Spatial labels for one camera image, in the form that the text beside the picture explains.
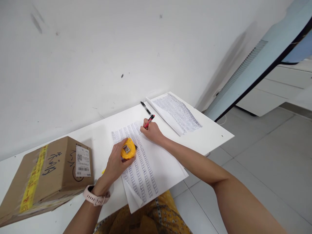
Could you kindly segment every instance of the air vent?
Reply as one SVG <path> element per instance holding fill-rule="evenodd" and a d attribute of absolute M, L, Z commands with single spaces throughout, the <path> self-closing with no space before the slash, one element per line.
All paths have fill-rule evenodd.
<path fill-rule="evenodd" d="M 246 68 L 250 65 L 250 63 L 254 60 L 254 58 L 259 54 L 259 52 L 264 48 L 266 44 L 267 44 L 267 41 L 260 40 L 260 42 L 256 45 L 256 47 L 252 50 L 252 52 L 250 52 L 247 58 L 242 62 L 239 68 L 234 72 L 234 74 L 231 76 L 228 82 L 224 85 L 220 93 L 218 93 L 216 98 L 212 101 L 207 111 L 205 112 L 205 115 L 207 115 L 214 108 L 214 106 L 226 94 L 226 92 L 235 83 L 235 81 L 240 77 L 240 75 L 246 70 Z"/>

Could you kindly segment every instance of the hand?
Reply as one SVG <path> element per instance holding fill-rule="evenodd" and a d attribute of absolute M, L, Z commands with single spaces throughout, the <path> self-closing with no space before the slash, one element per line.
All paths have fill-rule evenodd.
<path fill-rule="evenodd" d="M 135 157 L 122 162 L 121 150 L 128 138 L 123 139 L 121 142 L 115 144 L 108 158 L 107 166 L 104 174 L 98 179 L 92 193 L 97 196 L 103 196 L 109 187 L 121 176 L 136 159 Z"/>
<path fill-rule="evenodd" d="M 143 126 L 145 126 L 147 122 L 148 119 L 144 119 Z M 166 137 L 159 130 L 157 123 L 150 122 L 146 129 L 143 126 L 141 126 L 140 128 L 141 132 L 152 142 L 159 145 L 161 142 L 165 140 Z"/>

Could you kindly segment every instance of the floor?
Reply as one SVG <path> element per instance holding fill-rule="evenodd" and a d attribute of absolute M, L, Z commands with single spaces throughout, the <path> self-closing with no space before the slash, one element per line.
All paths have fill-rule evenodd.
<path fill-rule="evenodd" d="M 238 178 L 288 233 L 312 233 L 312 120 L 276 108 L 232 108 L 218 123 L 235 137 L 209 158 Z M 192 173 L 170 189 L 193 233 L 227 233 L 213 189 Z"/>

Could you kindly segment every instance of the lap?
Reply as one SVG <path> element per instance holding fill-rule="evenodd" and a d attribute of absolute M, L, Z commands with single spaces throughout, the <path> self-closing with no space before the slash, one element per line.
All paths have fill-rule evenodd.
<path fill-rule="evenodd" d="M 169 191 L 133 214 L 126 205 L 96 225 L 96 234 L 191 233 L 181 218 Z"/>

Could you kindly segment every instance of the watch strap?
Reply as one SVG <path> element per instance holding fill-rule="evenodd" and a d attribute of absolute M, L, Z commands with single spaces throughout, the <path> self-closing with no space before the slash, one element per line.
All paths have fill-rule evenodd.
<path fill-rule="evenodd" d="M 102 206 L 104 204 L 107 203 L 107 201 L 109 200 L 110 196 L 110 192 L 107 191 L 107 193 L 105 194 L 104 197 L 98 197 L 96 195 L 94 195 L 93 193 L 91 193 L 92 189 L 93 189 L 94 185 L 88 185 L 84 192 L 83 192 L 83 196 L 84 198 L 88 201 L 91 202 L 94 206 Z"/>

